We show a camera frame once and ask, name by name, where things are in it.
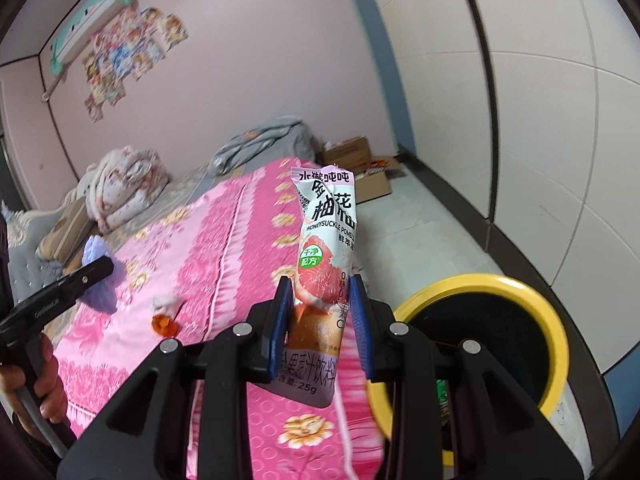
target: pink floral blanket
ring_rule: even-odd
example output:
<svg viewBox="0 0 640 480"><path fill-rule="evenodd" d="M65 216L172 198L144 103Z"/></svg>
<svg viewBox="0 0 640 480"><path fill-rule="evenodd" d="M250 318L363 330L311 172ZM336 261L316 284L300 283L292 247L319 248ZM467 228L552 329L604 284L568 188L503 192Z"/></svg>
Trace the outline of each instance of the pink floral blanket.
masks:
<svg viewBox="0 0 640 480"><path fill-rule="evenodd" d="M290 168L278 160L227 180L187 208L138 232L116 254L127 279L118 311L99 314L82 304L56 355L76 434L89 425L130 373L159 343L151 329L152 299L172 292L184 300L177 338L185 345L214 338L272 298L281 275L293 277L302 215ZM254 478L372 479L383 440L372 418L353 328L347 324L335 396L311 408L248 384ZM196 478L202 391L192 406L188 478Z"/></svg>

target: gray blanket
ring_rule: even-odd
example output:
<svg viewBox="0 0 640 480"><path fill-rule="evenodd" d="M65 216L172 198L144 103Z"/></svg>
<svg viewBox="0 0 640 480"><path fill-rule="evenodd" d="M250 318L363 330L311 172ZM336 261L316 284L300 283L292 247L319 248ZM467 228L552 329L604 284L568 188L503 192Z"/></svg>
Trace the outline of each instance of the gray blanket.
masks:
<svg viewBox="0 0 640 480"><path fill-rule="evenodd" d="M259 124L244 134L233 137L220 148L211 159L207 173L219 176L242 166L280 139L287 136L293 142L291 155L295 154L305 160L315 159L313 138L302 119L295 116L284 116Z"/></svg>

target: gray floor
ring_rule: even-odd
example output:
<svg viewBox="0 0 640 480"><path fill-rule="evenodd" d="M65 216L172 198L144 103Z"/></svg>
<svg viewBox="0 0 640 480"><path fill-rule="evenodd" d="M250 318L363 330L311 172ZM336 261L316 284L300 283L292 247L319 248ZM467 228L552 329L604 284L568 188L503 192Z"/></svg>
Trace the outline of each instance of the gray floor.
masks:
<svg viewBox="0 0 640 480"><path fill-rule="evenodd" d="M469 272L502 274L449 211L409 171L390 180L393 193L356 208L355 257L367 292L397 308L438 280ZM574 452L585 478L591 452L574 394L567 385L551 423Z"/></svg>

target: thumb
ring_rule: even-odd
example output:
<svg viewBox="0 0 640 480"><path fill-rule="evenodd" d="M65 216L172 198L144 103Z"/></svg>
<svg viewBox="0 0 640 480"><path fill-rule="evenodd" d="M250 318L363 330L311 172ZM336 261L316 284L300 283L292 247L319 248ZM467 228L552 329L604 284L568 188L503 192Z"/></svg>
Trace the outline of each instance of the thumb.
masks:
<svg viewBox="0 0 640 480"><path fill-rule="evenodd" d="M19 366L0 365L0 391L10 393L25 383L24 372Z"/></svg>

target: juice packet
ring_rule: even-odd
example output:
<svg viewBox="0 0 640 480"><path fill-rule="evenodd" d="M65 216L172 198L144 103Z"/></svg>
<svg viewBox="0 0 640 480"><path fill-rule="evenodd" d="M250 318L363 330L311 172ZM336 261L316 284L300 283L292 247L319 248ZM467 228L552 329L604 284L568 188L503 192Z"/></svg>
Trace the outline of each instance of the juice packet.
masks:
<svg viewBox="0 0 640 480"><path fill-rule="evenodd" d="M325 408L334 396L356 232L354 177L337 166L292 168L304 215L282 363L266 389Z"/></svg>

